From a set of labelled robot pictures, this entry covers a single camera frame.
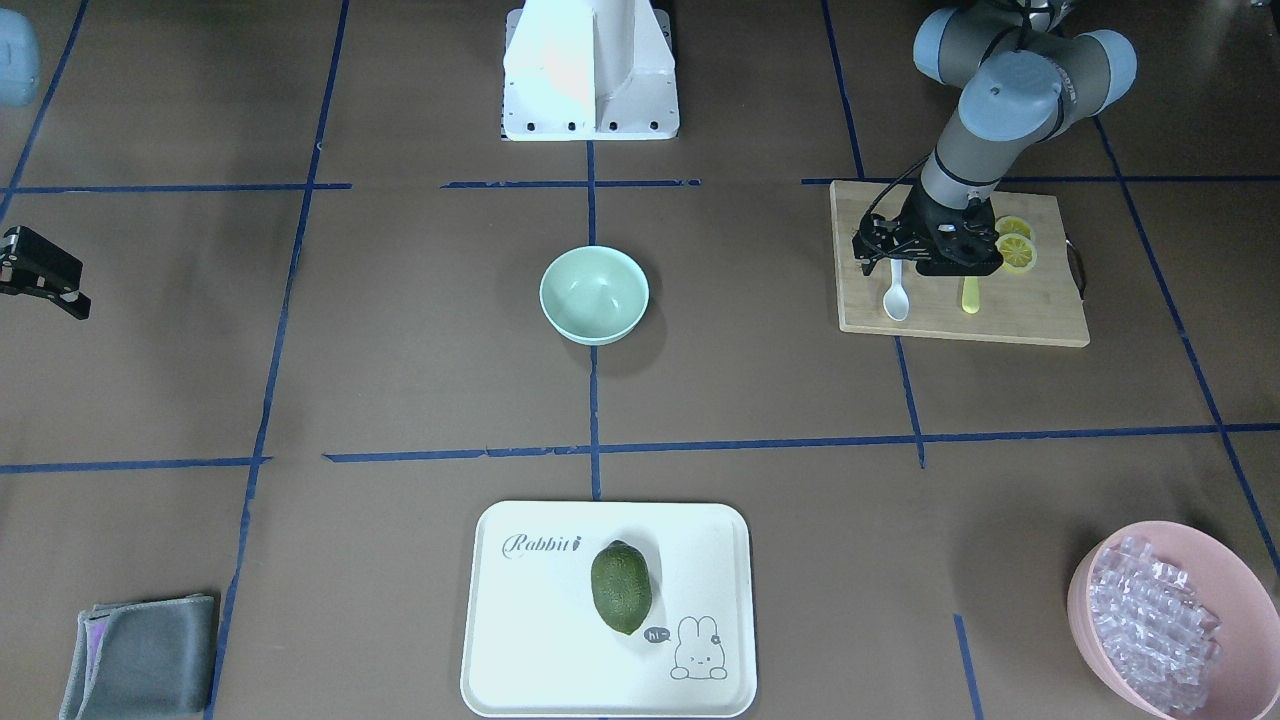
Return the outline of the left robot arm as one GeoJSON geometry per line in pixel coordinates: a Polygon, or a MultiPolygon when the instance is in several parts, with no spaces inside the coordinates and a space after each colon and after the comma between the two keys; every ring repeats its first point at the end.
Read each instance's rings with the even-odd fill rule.
{"type": "Polygon", "coordinates": [[[896,217],[868,209],[851,240],[861,273],[884,260],[920,275],[986,277],[1004,264],[993,191],[1030,146],[1123,97],[1137,51],[1111,29],[1055,33],[1070,1],[975,1],[933,12],[913,42],[916,69],[960,90],[956,109],[896,217]]]}

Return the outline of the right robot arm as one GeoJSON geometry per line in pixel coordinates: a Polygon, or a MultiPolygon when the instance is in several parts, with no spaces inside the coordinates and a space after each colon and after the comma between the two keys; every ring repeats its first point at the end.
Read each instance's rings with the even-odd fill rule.
{"type": "MultiPolygon", "coordinates": [[[[33,24],[18,12],[1,10],[1,100],[20,108],[35,100],[40,74],[33,24]]],[[[77,320],[91,314],[92,300],[81,292],[83,263],[26,225],[3,232],[1,292],[45,299],[77,320]]]]}

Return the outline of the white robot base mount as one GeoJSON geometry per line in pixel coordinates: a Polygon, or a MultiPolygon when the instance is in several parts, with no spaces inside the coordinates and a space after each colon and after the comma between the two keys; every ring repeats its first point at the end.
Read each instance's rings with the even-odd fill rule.
{"type": "Polygon", "coordinates": [[[515,142],[678,135],[669,1],[526,1],[506,17],[500,132],[515,142]]]}

